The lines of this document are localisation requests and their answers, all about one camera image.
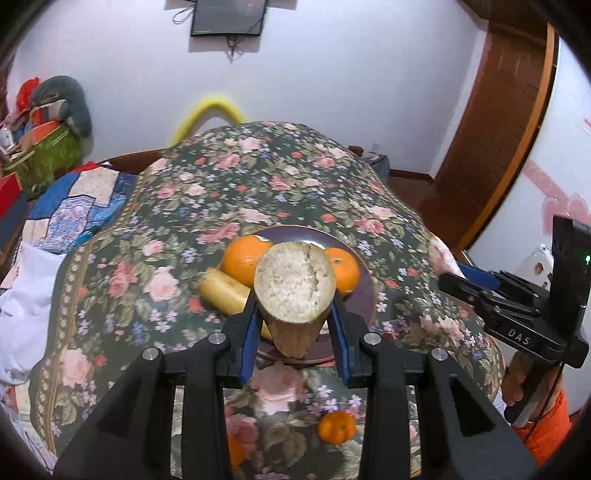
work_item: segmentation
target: brown plate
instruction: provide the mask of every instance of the brown plate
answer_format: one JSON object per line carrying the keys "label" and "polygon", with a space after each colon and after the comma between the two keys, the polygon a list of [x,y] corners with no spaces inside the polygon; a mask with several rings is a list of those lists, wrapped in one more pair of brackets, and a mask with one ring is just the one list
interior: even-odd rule
{"label": "brown plate", "polygon": [[[375,310],[374,284],[367,266],[355,251],[328,233],[300,225],[272,226],[256,232],[255,235],[260,235],[274,244],[304,242],[314,244],[323,249],[329,247],[342,248],[352,254],[357,259],[359,265],[359,283],[350,295],[345,298],[345,307],[349,312],[361,315],[368,325],[371,323]],[[259,344],[258,354],[269,360],[280,360],[283,363],[295,365],[321,364],[335,357],[328,333],[318,335],[316,343],[303,358],[287,358],[275,348],[272,342],[263,338],[261,338],[261,343]]]}

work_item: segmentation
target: bread roll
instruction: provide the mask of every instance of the bread roll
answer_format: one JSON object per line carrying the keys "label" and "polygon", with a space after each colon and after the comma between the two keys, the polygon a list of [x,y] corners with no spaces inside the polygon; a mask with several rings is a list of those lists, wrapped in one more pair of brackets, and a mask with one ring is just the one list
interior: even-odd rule
{"label": "bread roll", "polygon": [[256,266],[254,287],[277,349],[288,357],[304,356],[335,296],[335,272],[328,257],[310,244],[274,245]]}

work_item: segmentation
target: wooden baseboard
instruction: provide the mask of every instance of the wooden baseboard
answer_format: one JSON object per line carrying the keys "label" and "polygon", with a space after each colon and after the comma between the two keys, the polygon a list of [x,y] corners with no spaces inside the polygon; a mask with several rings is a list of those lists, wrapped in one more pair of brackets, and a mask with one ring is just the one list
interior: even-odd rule
{"label": "wooden baseboard", "polygon": [[398,177],[399,179],[424,180],[429,183],[433,183],[435,181],[435,179],[428,173],[419,173],[417,171],[407,170],[394,170],[393,168],[390,169],[390,173],[388,174],[388,176]]}

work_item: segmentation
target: wooden door frame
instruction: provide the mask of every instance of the wooden door frame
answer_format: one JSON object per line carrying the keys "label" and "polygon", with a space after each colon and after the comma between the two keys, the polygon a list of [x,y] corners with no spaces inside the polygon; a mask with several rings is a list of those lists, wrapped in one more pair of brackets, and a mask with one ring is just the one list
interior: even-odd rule
{"label": "wooden door frame", "polygon": [[532,108],[530,118],[525,126],[525,131],[515,154],[511,158],[511,162],[505,170],[501,181],[492,193],[491,198],[486,202],[486,205],[476,218],[476,220],[470,225],[468,231],[462,236],[461,240],[457,245],[453,247],[453,253],[460,257],[462,251],[472,246],[477,240],[478,236],[482,233],[484,228],[488,225],[488,222],[492,219],[497,209],[501,206],[505,196],[509,193],[510,188],[517,179],[517,175],[521,171],[523,165],[527,161],[527,157],[530,153],[531,147],[533,146],[535,139],[537,138],[538,131],[544,119],[546,107],[550,100],[550,94],[552,86],[554,84],[554,75],[556,73],[556,61],[558,54],[558,35],[554,28],[548,24],[548,34],[546,36],[546,48],[544,56],[544,67],[542,69],[542,77],[540,79],[540,87],[535,97],[534,107]]}

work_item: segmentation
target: orange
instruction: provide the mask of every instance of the orange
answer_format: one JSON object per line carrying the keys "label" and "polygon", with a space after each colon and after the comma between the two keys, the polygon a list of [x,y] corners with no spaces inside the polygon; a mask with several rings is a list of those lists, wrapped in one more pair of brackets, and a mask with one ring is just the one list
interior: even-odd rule
{"label": "orange", "polygon": [[359,265],[353,255],[342,248],[327,248],[324,253],[329,257],[336,275],[336,289],[341,296],[351,293],[359,282]]}
{"label": "orange", "polygon": [[253,288],[256,264],[272,245],[256,235],[240,236],[226,247],[221,269],[248,288]]}
{"label": "orange", "polygon": [[246,458],[246,450],[234,437],[228,437],[228,451],[232,468],[236,470]]}
{"label": "orange", "polygon": [[355,421],[344,411],[334,411],[322,417],[318,422],[316,435],[326,443],[340,445],[355,435]]}

